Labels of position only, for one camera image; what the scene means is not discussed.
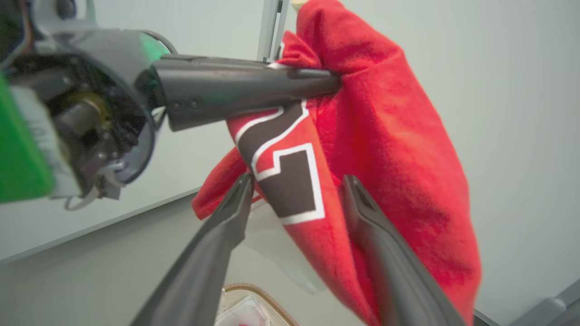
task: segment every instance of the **green component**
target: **green component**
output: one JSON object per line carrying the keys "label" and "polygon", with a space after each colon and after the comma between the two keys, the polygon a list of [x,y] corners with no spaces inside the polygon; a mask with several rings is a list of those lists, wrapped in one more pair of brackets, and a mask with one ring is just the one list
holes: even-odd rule
{"label": "green component", "polygon": [[55,179],[0,74],[0,202],[48,195]]}
{"label": "green component", "polygon": [[151,63],[156,60],[159,60],[159,58],[161,58],[162,55],[169,54],[169,50],[167,50],[167,48],[161,45],[161,43],[157,41],[155,38],[145,33],[141,33],[139,35],[139,38],[141,39],[141,45],[143,45],[145,55],[147,56],[147,58]]}

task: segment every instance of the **green panel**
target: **green panel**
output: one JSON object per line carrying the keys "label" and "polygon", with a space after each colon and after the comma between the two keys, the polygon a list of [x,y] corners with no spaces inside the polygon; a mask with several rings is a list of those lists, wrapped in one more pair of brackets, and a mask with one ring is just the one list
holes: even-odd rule
{"label": "green panel", "polygon": [[54,177],[0,74],[0,202],[44,197]]}

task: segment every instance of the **cable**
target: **cable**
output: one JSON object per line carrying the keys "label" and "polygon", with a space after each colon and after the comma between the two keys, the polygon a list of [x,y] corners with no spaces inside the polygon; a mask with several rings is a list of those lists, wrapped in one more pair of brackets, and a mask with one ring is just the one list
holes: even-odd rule
{"label": "cable", "polygon": [[14,60],[19,57],[28,48],[30,41],[32,40],[32,28],[30,26],[30,18],[28,16],[28,7],[26,5],[26,0],[20,0],[20,11],[22,12],[22,26],[24,35],[22,37],[22,42],[18,44],[10,54],[0,63],[0,70],[8,68]]}

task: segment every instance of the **red cloth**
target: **red cloth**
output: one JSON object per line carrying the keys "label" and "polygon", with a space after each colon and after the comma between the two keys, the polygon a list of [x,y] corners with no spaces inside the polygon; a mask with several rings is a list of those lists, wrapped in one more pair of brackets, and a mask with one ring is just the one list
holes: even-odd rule
{"label": "red cloth", "polygon": [[[285,33],[283,59],[278,62],[334,71],[342,76],[343,87],[334,96],[309,100],[306,117],[295,119],[287,135],[258,154],[253,168],[254,175],[262,176],[258,192],[328,288],[363,321],[376,326],[379,314],[367,261],[347,234],[341,207],[342,177],[356,175],[471,325],[481,266],[469,219],[467,181],[403,51],[334,0],[308,1],[298,13],[296,30],[297,35]],[[283,115],[301,110],[287,109]],[[240,141],[240,134],[251,138],[244,136],[249,134],[244,128],[275,112],[227,121],[241,154],[234,148],[209,175],[193,201],[199,218],[217,207],[246,171],[246,163],[251,166],[255,160],[255,144]],[[296,151],[302,150],[303,161],[297,162],[306,162],[313,153],[307,161],[316,171],[303,174],[319,180],[320,186],[313,182],[312,188],[314,194],[322,194],[315,210],[290,217],[288,205],[296,205],[295,197],[302,194],[287,190],[287,184],[268,183],[276,176],[277,164],[282,166],[280,175],[299,165],[289,159],[288,148],[294,148],[290,152],[297,160]],[[264,178],[268,169],[274,174]],[[286,174],[292,173],[301,178],[295,171]]]}

